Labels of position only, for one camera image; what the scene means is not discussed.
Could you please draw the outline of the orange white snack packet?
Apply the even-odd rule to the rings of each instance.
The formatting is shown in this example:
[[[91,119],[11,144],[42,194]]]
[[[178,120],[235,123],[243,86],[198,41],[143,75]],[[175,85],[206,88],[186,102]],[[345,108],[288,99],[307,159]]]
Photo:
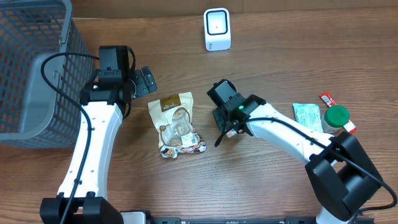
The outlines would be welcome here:
[[[226,133],[226,136],[228,138],[231,138],[231,137],[236,136],[236,135],[237,135],[237,132],[235,130],[233,130],[233,129]]]

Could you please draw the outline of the white snack wrapper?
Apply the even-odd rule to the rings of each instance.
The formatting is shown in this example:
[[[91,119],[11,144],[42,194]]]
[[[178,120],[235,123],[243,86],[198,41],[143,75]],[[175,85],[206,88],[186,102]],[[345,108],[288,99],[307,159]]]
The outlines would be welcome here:
[[[204,139],[192,125],[192,93],[179,93],[151,101],[148,108],[158,132],[162,157],[175,159],[181,153],[206,151]]]

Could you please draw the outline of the teal tissue packet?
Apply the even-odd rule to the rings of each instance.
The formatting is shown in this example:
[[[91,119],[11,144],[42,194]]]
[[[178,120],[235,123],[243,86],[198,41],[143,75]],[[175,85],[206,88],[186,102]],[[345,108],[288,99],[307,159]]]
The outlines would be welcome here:
[[[293,103],[292,107],[296,122],[313,131],[323,132],[318,105]]]

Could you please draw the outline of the red snack bar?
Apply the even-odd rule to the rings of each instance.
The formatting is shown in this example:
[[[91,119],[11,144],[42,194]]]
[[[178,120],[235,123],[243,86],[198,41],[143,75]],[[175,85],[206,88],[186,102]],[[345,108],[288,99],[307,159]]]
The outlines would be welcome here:
[[[320,98],[327,105],[328,108],[333,105],[338,105],[336,103],[336,101],[331,97],[331,95],[328,91],[322,93],[320,95]],[[350,119],[342,128],[345,131],[349,132],[350,134],[353,134],[357,130],[357,127],[354,125],[354,123]]]

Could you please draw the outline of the green lid jar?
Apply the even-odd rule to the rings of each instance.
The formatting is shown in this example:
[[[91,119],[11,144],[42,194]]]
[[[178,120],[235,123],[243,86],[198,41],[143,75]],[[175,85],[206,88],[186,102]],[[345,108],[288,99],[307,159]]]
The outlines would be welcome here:
[[[333,134],[341,129],[349,119],[350,113],[344,106],[333,105],[321,116],[323,132]]]

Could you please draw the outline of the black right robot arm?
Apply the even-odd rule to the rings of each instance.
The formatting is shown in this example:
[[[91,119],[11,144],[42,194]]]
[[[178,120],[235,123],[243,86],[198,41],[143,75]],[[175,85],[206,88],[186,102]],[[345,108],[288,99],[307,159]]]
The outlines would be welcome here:
[[[316,223],[354,222],[381,188],[380,173],[352,134],[313,131],[256,95],[243,97],[226,79],[215,83],[207,95],[216,105],[213,116],[222,136],[265,139],[304,165],[323,207]]]

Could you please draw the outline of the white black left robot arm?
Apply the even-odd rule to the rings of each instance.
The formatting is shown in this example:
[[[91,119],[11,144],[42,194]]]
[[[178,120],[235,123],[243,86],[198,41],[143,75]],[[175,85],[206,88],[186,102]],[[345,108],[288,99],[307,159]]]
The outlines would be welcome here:
[[[148,67],[136,69],[125,45],[99,48],[100,68],[75,101],[51,82],[47,85],[80,111],[80,129],[72,160],[55,198],[44,198],[44,223],[153,223],[145,210],[120,212],[107,200],[107,179],[114,140],[130,115],[132,100],[157,90]]]

